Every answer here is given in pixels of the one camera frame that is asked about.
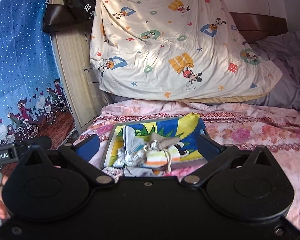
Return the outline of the person's left hand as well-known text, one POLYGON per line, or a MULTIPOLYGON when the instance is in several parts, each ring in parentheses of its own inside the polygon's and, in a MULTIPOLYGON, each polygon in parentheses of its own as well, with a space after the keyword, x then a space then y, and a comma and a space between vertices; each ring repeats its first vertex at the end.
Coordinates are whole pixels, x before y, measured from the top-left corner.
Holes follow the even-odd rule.
POLYGON ((3 188, 4 188, 7 180, 8 180, 8 176, 3 175, 1 182, 0 182, 0 219, 2 219, 2 220, 7 220, 7 219, 10 219, 10 217, 11 217, 7 211, 7 208, 4 204, 3 197, 2 197, 2 191, 3 191, 3 188))

